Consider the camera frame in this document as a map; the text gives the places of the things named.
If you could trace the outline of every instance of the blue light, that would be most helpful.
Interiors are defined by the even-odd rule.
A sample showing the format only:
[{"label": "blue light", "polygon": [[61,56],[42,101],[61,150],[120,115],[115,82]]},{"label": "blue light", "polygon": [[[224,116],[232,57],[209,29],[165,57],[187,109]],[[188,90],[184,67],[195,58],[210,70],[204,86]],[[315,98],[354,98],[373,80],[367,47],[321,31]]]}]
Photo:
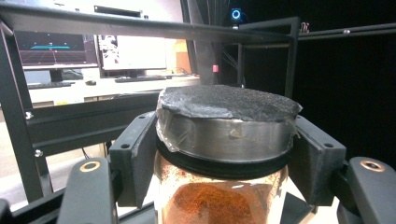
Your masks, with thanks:
[{"label": "blue light", "polygon": [[241,19],[241,11],[239,9],[234,9],[231,12],[231,16],[233,17],[234,20],[239,20]]}]

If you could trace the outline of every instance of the monitor screen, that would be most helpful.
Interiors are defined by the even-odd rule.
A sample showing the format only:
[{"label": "monitor screen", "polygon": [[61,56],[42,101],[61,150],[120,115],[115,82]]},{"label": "monitor screen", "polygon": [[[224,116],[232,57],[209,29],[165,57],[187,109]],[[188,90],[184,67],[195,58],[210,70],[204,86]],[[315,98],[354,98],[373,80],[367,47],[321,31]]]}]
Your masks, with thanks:
[{"label": "monitor screen", "polygon": [[[96,13],[142,19],[141,11],[94,6]],[[166,69],[162,37],[99,35],[100,60],[105,76],[136,76],[149,69]]]},{"label": "monitor screen", "polygon": [[62,81],[63,69],[97,67],[95,37],[16,31],[23,70],[49,70]]},{"label": "monitor screen", "polygon": [[99,35],[104,70],[165,69],[165,39],[160,37]]}]

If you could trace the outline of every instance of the metal lid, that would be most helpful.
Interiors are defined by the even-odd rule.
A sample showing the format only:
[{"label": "metal lid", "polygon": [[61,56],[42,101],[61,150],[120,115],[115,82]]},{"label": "metal lid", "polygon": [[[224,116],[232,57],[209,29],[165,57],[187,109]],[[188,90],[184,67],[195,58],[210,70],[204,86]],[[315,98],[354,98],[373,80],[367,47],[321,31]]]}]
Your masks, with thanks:
[{"label": "metal lid", "polygon": [[171,151],[208,161],[257,162],[292,147],[292,100],[226,86],[167,88],[157,106],[157,134]]}]

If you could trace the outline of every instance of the black plastic bracket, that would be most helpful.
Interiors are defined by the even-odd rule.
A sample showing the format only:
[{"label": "black plastic bracket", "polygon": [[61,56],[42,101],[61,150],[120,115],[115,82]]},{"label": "black plastic bracket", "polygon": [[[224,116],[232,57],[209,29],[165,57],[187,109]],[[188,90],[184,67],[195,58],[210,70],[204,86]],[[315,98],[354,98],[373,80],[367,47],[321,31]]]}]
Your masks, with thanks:
[{"label": "black plastic bracket", "polygon": [[364,223],[396,222],[396,173],[389,165],[355,157],[346,177]]},{"label": "black plastic bracket", "polygon": [[123,189],[119,206],[141,207],[149,189],[156,148],[155,112],[138,116],[110,148],[111,169],[119,171]]},{"label": "black plastic bracket", "polygon": [[343,168],[347,149],[301,116],[296,126],[289,176],[308,204],[330,206],[332,173]]}]

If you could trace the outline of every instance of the screw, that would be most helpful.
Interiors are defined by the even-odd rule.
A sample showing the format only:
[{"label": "screw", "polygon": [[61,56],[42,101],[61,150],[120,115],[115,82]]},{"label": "screw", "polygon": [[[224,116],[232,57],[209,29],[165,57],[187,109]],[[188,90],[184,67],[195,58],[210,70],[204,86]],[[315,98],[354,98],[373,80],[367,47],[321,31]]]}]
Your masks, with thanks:
[{"label": "screw", "polygon": [[44,152],[41,151],[40,149],[36,149],[36,150],[35,150],[35,156],[36,156],[36,157],[42,157],[43,154],[44,154]]},{"label": "screw", "polygon": [[32,112],[25,112],[25,115],[26,115],[26,119],[32,119],[33,117],[34,117],[34,115],[32,114]]}]

